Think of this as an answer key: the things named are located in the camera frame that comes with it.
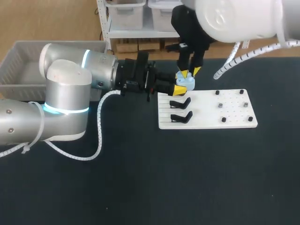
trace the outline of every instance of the white cable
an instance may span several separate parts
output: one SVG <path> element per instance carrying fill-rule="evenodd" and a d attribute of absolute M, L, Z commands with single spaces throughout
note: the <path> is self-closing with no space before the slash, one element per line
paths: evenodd
<path fill-rule="evenodd" d="M 240 42 L 235 43 L 235 45 L 233 47 L 233 50 L 232 50 L 231 54 L 229 55 L 229 58 L 227 59 L 227 61 L 224 65 L 231 62 L 234 59 L 234 57 L 235 57 L 236 53 L 238 52 L 239 48 L 240 48 Z"/>
<path fill-rule="evenodd" d="M 91 157 L 78 157 L 78 156 L 73 156 L 69 153 L 64 152 L 63 150 L 59 149 L 58 147 L 56 147 L 54 144 L 52 144 L 50 141 L 46 141 L 46 143 L 48 145 L 50 145 L 50 147 L 52 147 L 54 150 L 58 151 L 60 154 L 72 158 L 72 159 L 76 159 L 76 160 L 80 160 L 80 161 L 90 161 L 93 160 L 94 158 L 96 158 L 102 148 L 102 131 L 101 131 L 101 108 L 102 108 L 102 104 L 104 103 L 104 101 L 111 95 L 120 95 L 121 92 L 119 90 L 112 90 L 108 93 L 106 93 L 100 100 L 99 105 L 98 105 L 98 109 L 97 109 L 97 126 L 98 126 L 98 149 L 96 151 L 96 153 L 91 156 Z"/>
<path fill-rule="evenodd" d="M 14 146 L 13 148 L 7 150 L 7 151 L 4 151 L 4 152 L 1 152 L 0 153 L 0 158 L 1 157 L 4 157 L 4 156 L 7 156 L 15 151 L 17 151 L 18 149 L 20 149 L 21 147 L 25 146 L 27 143 L 22 143 L 22 144 L 19 144 L 17 146 Z"/>
<path fill-rule="evenodd" d="M 31 148 L 36 142 L 38 142 L 38 140 L 39 140 L 40 137 L 42 136 L 42 133 L 43 133 L 44 127 L 45 127 L 45 112 L 44 112 L 42 106 L 41 106 L 39 103 L 37 103 L 37 102 L 29 102 L 29 104 L 35 104 L 35 105 L 38 107 L 39 112 L 40 112 L 40 114 L 41 114 L 41 122 L 40 122 L 39 130 L 38 130 L 38 133 L 37 133 L 36 138 L 33 140 L 33 142 L 32 142 L 31 144 L 29 144 L 29 145 L 26 144 L 26 145 L 24 146 L 24 150 L 22 151 L 22 154 L 25 154 L 27 151 L 30 150 L 30 148 Z"/>
<path fill-rule="evenodd" d="M 287 41 L 286 44 L 288 45 L 288 47 L 298 47 L 300 46 L 300 41 Z M 272 52 L 274 50 L 277 49 L 281 49 L 283 48 L 281 46 L 280 43 L 277 44 L 272 44 L 272 45 L 268 45 L 259 49 L 256 49 L 254 51 L 251 51 L 245 55 L 242 55 L 240 57 L 237 57 L 236 59 L 232 60 L 231 62 L 225 64 L 221 69 L 219 69 L 215 75 L 214 75 L 214 79 L 217 80 L 219 79 L 225 72 L 227 72 L 229 69 L 231 69 L 232 67 L 240 64 L 241 62 L 247 61 L 251 58 L 254 58 L 256 56 L 265 54 L 265 53 L 269 53 Z"/>

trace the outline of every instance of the light blue object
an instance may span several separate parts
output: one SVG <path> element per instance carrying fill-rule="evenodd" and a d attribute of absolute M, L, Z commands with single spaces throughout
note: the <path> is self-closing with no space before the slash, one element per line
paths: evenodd
<path fill-rule="evenodd" d="M 194 90 L 195 89 L 195 79 L 193 78 L 193 76 L 190 72 L 187 74 L 187 77 L 184 78 L 181 71 L 179 71 L 177 73 L 176 85 L 186 87 L 187 90 Z"/>

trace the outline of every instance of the gray plastic tray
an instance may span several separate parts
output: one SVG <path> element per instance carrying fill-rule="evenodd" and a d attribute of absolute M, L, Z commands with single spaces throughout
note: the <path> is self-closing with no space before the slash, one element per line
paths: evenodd
<path fill-rule="evenodd" d="M 38 69 L 39 55 L 48 43 L 106 53 L 105 41 L 17 41 L 0 64 L 0 93 L 18 101 L 45 101 L 46 84 Z M 91 90 L 91 101 L 99 101 L 101 90 Z"/>

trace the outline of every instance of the black table surface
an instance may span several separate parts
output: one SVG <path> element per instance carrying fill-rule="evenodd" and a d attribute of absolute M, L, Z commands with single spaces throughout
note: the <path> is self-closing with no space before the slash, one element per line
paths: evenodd
<path fill-rule="evenodd" d="M 45 143 L 0 158 L 0 224 L 298 225 L 300 59 L 249 60 L 213 80 L 223 63 L 207 60 L 196 90 L 247 89 L 257 128 L 160 130 L 156 96 L 112 96 L 93 161 Z M 175 61 L 157 67 L 177 71 Z M 96 108 L 83 138 L 57 145 L 94 154 Z"/>

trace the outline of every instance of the white storage bin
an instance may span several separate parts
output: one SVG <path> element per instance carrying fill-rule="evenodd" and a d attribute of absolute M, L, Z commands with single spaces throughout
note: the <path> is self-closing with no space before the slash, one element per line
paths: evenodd
<path fill-rule="evenodd" d="M 182 5 L 180 0 L 149 0 L 148 6 L 152 9 L 154 30 L 175 31 L 171 24 L 172 11 Z"/>
<path fill-rule="evenodd" d="M 45 101 L 46 79 L 38 62 L 48 43 L 106 53 L 105 41 L 17 41 L 0 63 L 0 95 L 18 101 Z M 101 90 L 91 89 L 90 100 L 99 101 Z"/>
<path fill-rule="evenodd" d="M 140 30 L 143 28 L 143 6 L 146 4 L 146 0 L 128 0 L 128 2 L 129 4 L 105 3 L 114 30 Z"/>

